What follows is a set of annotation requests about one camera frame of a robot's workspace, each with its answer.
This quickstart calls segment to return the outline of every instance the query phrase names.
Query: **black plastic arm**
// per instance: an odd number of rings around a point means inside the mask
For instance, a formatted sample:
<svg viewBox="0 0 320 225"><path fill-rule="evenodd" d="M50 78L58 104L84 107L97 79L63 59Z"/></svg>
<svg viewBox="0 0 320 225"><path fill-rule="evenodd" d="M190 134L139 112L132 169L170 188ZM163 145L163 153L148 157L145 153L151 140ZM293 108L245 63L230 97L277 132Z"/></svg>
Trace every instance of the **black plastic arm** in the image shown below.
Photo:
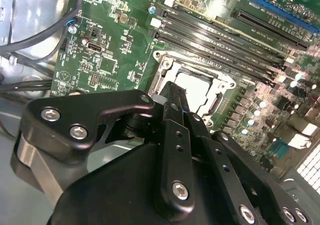
<svg viewBox="0 0 320 225"><path fill-rule="evenodd" d="M30 144L61 162L77 164L88 157L95 144L98 125L113 126L122 115L142 114L154 105L153 100L139 90L37 99L27 104L20 130ZM41 115L45 109L58 111L60 118L45 120ZM84 128L87 136L72 137L73 126Z"/></svg>
<svg viewBox="0 0 320 225"><path fill-rule="evenodd" d="M244 184L250 185L258 196L258 206L268 224L305 225L311 218L274 180L259 167L235 140L223 131L217 131L212 139L220 142L228 154L235 171ZM298 214L302 213L306 221Z"/></svg>

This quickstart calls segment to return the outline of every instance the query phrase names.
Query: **silver metal panel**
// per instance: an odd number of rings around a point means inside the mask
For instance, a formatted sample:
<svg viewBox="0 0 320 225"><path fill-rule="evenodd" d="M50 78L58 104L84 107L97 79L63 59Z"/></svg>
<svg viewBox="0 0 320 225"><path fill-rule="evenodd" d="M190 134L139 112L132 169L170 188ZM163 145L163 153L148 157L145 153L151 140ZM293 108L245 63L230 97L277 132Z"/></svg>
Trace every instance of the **silver metal panel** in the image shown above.
<svg viewBox="0 0 320 225"><path fill-rule="evenodd" d="M66 12L69 0L15 0L12 15L11 42L26 39L48 28L59 20ZM19 53L32 59L42 58L49 54L57 45L62 31L32 47L20 50ZM45 67L54 70L57 55ZM0 70L5 76L6 83L15 83L22 80L46 78L37 71L20 64L10 65L8 60L0 57ZM23 95L43 97L43 92L31 92Z"/></svg>
<svg viewBox="0 0 320 225"><path fill-rule="evenodd" d="M11 134L16 135L22 105L0 99L0 119ZM10 167L15 141L0 130L0 225L44 225L53 207L46 196L16 177Z"/></svg>
<svg viewBox="0 0 320 225"><path fill-rule="evenodd" d="M27 165L53 206L64 190L88 174L87 164L67 165L29 144L21 135L17 150L19 160Z"/></svg>
<svg viewBox="0 0 320 225"><path fill-rule="evenodd" d="M0 0L0 46L8 44L14 0Z"/></svg>

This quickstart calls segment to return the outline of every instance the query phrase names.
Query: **metal bracket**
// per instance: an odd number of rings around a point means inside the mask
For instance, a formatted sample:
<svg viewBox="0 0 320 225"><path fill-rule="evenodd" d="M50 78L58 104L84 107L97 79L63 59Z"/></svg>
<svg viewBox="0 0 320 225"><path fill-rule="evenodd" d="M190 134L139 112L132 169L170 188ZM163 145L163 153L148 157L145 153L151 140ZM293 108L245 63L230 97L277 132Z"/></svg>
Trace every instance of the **metal bracket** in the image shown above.
<svg viewBox="0 0 320 225"><path fill-rule="evenodd" d="M210 138L205 124L197 114L188 112L185 121L190 130L191 142L196 144L192 146L192 153L200 155L210 163L234 224L262 224L263 221L250 203L224 147Z"/></svg>
<svg viewBox="0 0 320 225"><path fill-rule="evenodd" d="M48 200L54 206L64 190L79 178L88 174L87 163L68 165L28 143L21 136L17 157L31 169Z"/></svg>
<svg viewBox="0 0 320 225"><path fill-rule="evenodd" d="M67 96L61 100L50 97L29 102L20 130L30 144L67 164L86 160L96 143L98 125L112 128L121 116L145 114L155 105L139 90Z"/></svg>
<svg viewBox="0 0 320 225"><path fill-rule="evenodd" d="M268 224L312 224L311 218L304 209L280 187L269 173L255 164L250 155L228 134L217 131L211 137L225 147L240 181L251 186L256 192L259 210Z"/></svg>
<svg viewBox="0 0 320 225"><path fill-rule="evenodd" d="M170 221L181 221L195 206L191 144L189 130L184 127L181 108L181 101L186 99L186 94L179 94L179 87L174 83L167 83L166 87L171 92L163 105L163 130L159 134L161 142L156 182L158 187L154 201L162 216Z"/></svg>
<svg viewBox="0 0 320 225"><path fill-rule="evenodd" d="M0 46L9 42L14 0L0 0Z"/></svg>

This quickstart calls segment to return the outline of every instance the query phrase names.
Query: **ram slot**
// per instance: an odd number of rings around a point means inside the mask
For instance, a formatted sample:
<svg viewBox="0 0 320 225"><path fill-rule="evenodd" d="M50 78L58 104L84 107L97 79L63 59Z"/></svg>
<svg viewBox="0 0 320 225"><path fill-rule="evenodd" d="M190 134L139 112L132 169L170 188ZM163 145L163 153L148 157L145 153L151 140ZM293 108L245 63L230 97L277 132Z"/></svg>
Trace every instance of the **ram slot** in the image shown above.
<svg viewBox="0 0 320 225"><path fill-rule="evenodd" d="M275 26L272 26L269 23L262 21L261 19L243 10L240 10L236 14L235 19L265 34L269 34L280 42L287 44L295 49L306 51L310 46L310 44L308 44L307 42L302 41L299 38L292 36L291 34Z"/></svg>
<svg viewBox="0 0 320 225"><path fill-rule="evenodd" d="M169 9L159 9L157 15L170 22L182 24L188 29L197 30L205 36L210 36L211 39L218 39L220 43L232 46L235 50L248 54L248 56L255 58L262 64L278 68L284 63L283 60L285 56L281 53L275 54L274 51L270 52L269 50L265 50L260 46L252 44L241 35L235 35L234 33L223 30L214 23L209 24L185 13L184 10L176 9L175 11L171 11Z"/></svg>
<svg viewBox="0 0 320 225"><path fill-rule="evenodd" d="M246 69L246 67L239 66L239 64L236 65L224 59L216 57L214 54L211 53L212 51L209 48L206 48L201 44L197 44L197 47L195 47L195 42L188 40L188 38L183 38L183 41L181 41L168 33L157 33L156 35L153 35L153 37L156 38L158 41L172 44L175 47L178 47L184 51L188 51L190 53L197 54L200 57L206 58L211 62L218 64L222 68L232 69L239 73L245 74L246 76L254 79L255 82L262 82L265 79L261 74L254 72L254 70L248 70Z"/></svg>
<svg viewBox="0 0 320 225"><path fill-rule="evenodd" d="M228 31L232 31L233 33L236 33L236 36L241 38L242 40L253 43L253 44L258 44L258 47L262 48L265 52L269 52L270 54L276 55L278 58L282 58L285 61L288 61L290 63L292 63L295 60L295 58L293 56L291 56L290 54L285 53L279 49L276 49L276 48L272 47L271 45L242 32L239 29L233 28L223 22L220 22L218 20L213 19L212 17L208 17L204 13L201 13L197 10L194 10L190 7L187 7L186 5L184 5L183 3L179 2L179 1L175 1L174 5L175 5L175 11L176 10L183 11L184 13L188 13L188 14L192 13L195 16L199 16L200 18L198 18L198 19L203 21L204 23L215 24L217 27L226 29Z"/></svg>
<svg viewBox="0 0 320 225"><path fill-rule="evenodd" d="M163 29L165 31L169 31L169 32L171 32L173 34L176 34L178 36L181 36L183 38L188 38L190 41L192 41L194 43L198 43L198 44L204 46L205 48L207 48L208 50L214 51L217 57L225 57L228 60L232 61L233 64L237 64L237 65L240 65L240 64L244 63L245 65L242 65L242 66L249 68L251 72L256 71L256 72L259 72L261 74L266 74L271 79L274 78L273 77L274 72L272 70L269 70L267 68L259 67L256 64L252 65L252 63L250 64L248 61L246 61L246 60L244 60L244 59L242 59L242 58L240 58L240 57L238 57L236 55L233 55L230 51L224 51L223 49L220 49L218 46L213 46L213 44L211 44L211 43L209 43L207 41L201 40L199 37L194 37L191 34L179 31L179 30L177 30L176 27L173 27L173 26L166 26Z"/></svg>
<svg viewBox="0 0 320 225"><path fill-rule="evenodd" d="M195 33L199 33L199 34L202 34L203 36L206 36L208 38L210 38L211 40L214 40L226 47L229 47L229 48L232 48L234 51L238 51L239 53L242 53L242 54L245 54L247 55L248 57L252 57L254 58L256 61L258 61L259 63L261 64L264 64L266 66L274 66L275 64L278 64L277 62L273 62L272 60L270 59L267 59L265 57L263 57L263 55L259 55L258 53L254 53L246 48L243 48L239 45L239 43L235 42L235 41L231 41L229 39L226 39L226 38L223 38L223 37L219 37L213 33L209 33L207 32L206 30L200 28L200 27L197 27L195 25L193 25L192 23L188 23L188 22L185 22L183 21L182 19L180 19L179 17L173 17L173 16L168 16L167 17L167 20L172 22L172 23L175 23L175 24L181 24L181 26L184 26L186 29L188 30L191 30Z"/></svg>
<svg viewBox="0 0 320 225"><path fill-rule="evenodd" d="M272 71L272 70L270 70L270 69L268 69L266 67L267 65L270 65L270 63L269 64L263 63L263 61L261 61L261 59L260 59L260 61L258 61L258 62L261 62L262 64L264 64L264 66L261 66L260 64L254 63L252 60L246 58L244 56L244 54L247 55L250 58L254 57L254 59L259 60L259 58L257 58L256 56L252 56L245 49L239 49L235 45L232 45L232 44L230 44L228 42L223 41L222 38L219 38L219 37L214 36L214 35L210 35L207 32L205 32L204 30L202 30L201 28L196 29L191 24L188 25L184 21L180 21L179 19L177 19L177 20L179 20L180 22L174 21L171 18L167 18L167 20L170 21L171 23L175 24L174 26L172 26L172 25L166 25L165 26L165 28L169 28L169 29L171 29L171 31L173 31L173 30L176 31L179 27L181 27L182 31L192 32L193 36L196 36L198 39L201 39L204 42L207 42L208 39L209 39L211 41L214 41L217 44L225 46L227 49L229 49L228 52L226 52L225 50L219 48L219 46L216 47L215 49L217 49L218 51L226 54L227 56L231 56L234 59L236 59L238 61L241 61L242 63L246 63L247 65L251 66L254 69L259 70L262 73L267 73L267 74L270 74L270 75L273 75L275 73L274 71Z"/></svg>

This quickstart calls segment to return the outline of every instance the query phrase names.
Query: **cable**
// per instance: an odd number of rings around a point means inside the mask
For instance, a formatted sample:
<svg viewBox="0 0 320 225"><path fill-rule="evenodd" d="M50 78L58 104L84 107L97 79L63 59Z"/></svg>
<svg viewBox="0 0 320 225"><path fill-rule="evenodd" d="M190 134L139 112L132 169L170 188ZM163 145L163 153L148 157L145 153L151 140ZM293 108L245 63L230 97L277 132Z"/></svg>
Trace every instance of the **cable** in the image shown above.
<svg viewBox="0 0 320 225"><path fill-rule="evenodd" d="M3 98L5 100L8 100L14 103L22 104L22 105L25 105L32 100L32 98L30 97L20 96L18 94L12 94L12 93L6 93L6 92L0 93L0 98Z"/></svg>
<svg viewBox="0 0 320 225"><path fill-rule="evenodd" d="M0 128L4 131L4 133L10 138L10 139L16 139L15 136L13 136L5 127L5 125L3 124L3 122L0 120Z"/></svg>
<svg viewBox="0 0 320 225"><path fill-rule="evenodd" d="M9 92L35 92L35 91L49 91L51 89L51 85L45 86L23 86L23 87L15 87L10 89L1 89L0 93L9 93Z"/></svg>
<svg viewBox="0 0 320 225"><path fill-rule="evenodd" d="M52 80L33 80L0 85L0 93L22 91L48 91L51 89Z"/></svg>
<svg viewBox="0 0 320 225"><path fill-rule="evenodd" d="M66 24L72 20L81 8L83 0L76 0L75 5L62 19L48 27L47 29L21 41L13 42L7 45L0 46L0 53L11 53L21 49L29 48L36 45L45 39L51 37L59 29L66 26Z"/></svg>
<svg viewBox="0 0 320 225"><path fill-rule="evenodd" d="M11 55L10 55L10 53L0 53L0 56L9 60ZM26 66L26 67L32 68L32 69L36 70L37 72L39 72L49 78L52 78L54 76L54 73L51 70L43 67L40 64L36 64L36 63L33 64L31 62L19 62L19 63Z"/></svg>
<svg viewBox="0 0 320 225"><path fill-rule="evenodd" d="M20 81L15 83L7 83L0 85L0 89L6 88L15 88L15 87L30 87L30 86L43 86L43 85L51 85L52 79L49 80L31 80L31 81Z"/></svg>
<svg viewBox="0 0 320 225"><path fill-rule="evenodd" d="M46 62L58 52L58 50L60 49L61 45L63 44L63 42L67 36L67 33L68 33L68 27L66 26L66 27L64 27L61 38L60 38L59 42L57 43L57 45L55 46L55 48L48 55L46 55L42 58L31 59L27 56L24 56L24 55L16 53L16 52L11 52L11 55L15 56L17 58L16 62L18 64L22 64L22 65L24 65L24 64L40 64L40 63Z"/></svg>

